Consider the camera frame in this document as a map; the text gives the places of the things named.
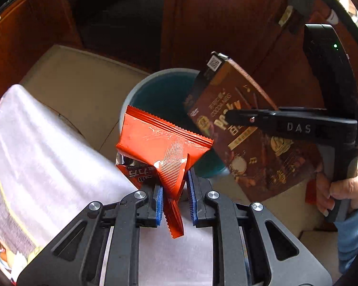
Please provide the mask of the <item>person's right hand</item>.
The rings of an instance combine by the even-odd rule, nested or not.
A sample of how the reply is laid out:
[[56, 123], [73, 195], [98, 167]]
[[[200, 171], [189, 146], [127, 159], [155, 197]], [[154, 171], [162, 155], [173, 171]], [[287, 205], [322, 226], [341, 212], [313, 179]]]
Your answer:
[[316, 206], [324, 215], [335, 206], [335, 200], [349, 199], [349, 211], [358, 209], [358, 165], [356, 176], [342, 181], [330, 182], [323, 173], [323, 163], [316, 169]]

